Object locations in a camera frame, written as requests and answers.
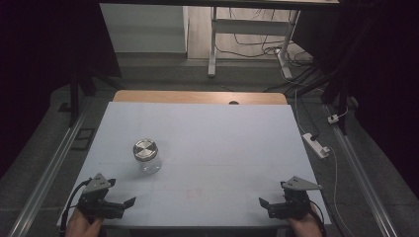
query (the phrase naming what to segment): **wall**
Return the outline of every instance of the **wall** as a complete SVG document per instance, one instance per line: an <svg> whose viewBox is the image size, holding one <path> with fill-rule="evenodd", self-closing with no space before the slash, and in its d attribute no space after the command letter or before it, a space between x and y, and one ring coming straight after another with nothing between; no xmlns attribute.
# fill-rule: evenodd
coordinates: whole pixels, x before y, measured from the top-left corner
<svg viewBox="0 0 419 237"><path fill-rule="evenodd" d="M101 4L101 9L115 52L187 51L185 7Z"/></svg>

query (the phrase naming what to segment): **wooden edge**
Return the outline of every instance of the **wooden edge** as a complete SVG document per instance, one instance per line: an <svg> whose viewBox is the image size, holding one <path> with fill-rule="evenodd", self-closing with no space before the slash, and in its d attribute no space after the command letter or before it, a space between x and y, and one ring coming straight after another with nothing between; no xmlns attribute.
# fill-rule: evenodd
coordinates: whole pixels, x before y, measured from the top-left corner
<svg viewBox="0 0 419 237"><path fill-rule="evenodd" d="M240 105L287 105L281 93L248 92L194 92L194 91L117 91L114 102L145 103L188 103L188 104L229 104Z"/></svg>

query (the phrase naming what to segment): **human hand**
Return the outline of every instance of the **human hand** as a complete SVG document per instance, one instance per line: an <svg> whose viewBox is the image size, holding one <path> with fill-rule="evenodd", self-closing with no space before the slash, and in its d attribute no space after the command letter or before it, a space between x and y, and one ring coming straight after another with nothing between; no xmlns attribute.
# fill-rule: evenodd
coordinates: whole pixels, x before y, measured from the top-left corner
<svg viewBox="0 0 419 237"><path fill-rule="evenodd" d="M317 221L311 214L307 214L301 220L288 218L286 221L290 224L293 229L293 233L296 237L321 237L320 227Z"/></svg>
<svg viewBox="0 0 419 237"><path fill-rule="evenodd" d="M95 218L90 224L86 216L76 207L68 221L65 237L97 237L103 221L103 218Z"/></svg>

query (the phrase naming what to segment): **metal lid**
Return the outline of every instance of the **metal lid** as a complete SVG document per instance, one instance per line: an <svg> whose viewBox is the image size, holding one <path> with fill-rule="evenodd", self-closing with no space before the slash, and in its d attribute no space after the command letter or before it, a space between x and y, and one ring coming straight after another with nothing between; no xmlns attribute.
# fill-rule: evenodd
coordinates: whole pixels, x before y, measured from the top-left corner
<svg viewBox="0 0 419 237"><path fill-rule="evenodd" d="M133 146L133 155L138 161L149 161L157 155L157 145L151 139L141 139Z"/></svg>

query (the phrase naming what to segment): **aluminum rail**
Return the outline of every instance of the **aluminum rail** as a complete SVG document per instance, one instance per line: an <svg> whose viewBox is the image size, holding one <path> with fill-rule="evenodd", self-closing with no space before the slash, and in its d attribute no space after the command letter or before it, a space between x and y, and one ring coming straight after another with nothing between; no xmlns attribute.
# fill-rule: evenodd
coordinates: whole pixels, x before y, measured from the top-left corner
<svg viewBox="0 0 419 237"><path fill-rule="evenodd" d="M388 216L382 201L378 197L377 192L374 189L373 184L371 183L362 163L360 162L360 159L358 158L358 155L355 152L355 149L352 146L348 136L345 136L337 125L333 125L333 131L335 132L339 144L345 153L347 161L352 169L352 172L354 173L355 178L358 181L358 184L360 185L367 203L372 209L374 218L376 219L382 236L397 237L397 231L395 230L393 223L391 222L391 219Z"/></svg>
<svg viewBox="0 0 419 237"><path fill-rule="evenodd" d="M41 208L42 202L46 197L46 194L49 191L49 188L54 181L56 174L58 173L61 164L67 155L67 152L71 146L71 143L74 140L74 137L77 135L77 132L83 123L84 118L86 117L87 111L89 110L92 104L93 98L85 97L82 104L81 114L75 124L68 128L65 133L64 138L59 144L57 150L55 151L52 159L49 161L46 166L43 174L38 181L36 187L31 193L28 201L23 207L19 217L17 218L15 224L13 225L9 237L18 237L26 236L29 229L31 228L32 223Z"/></svg>

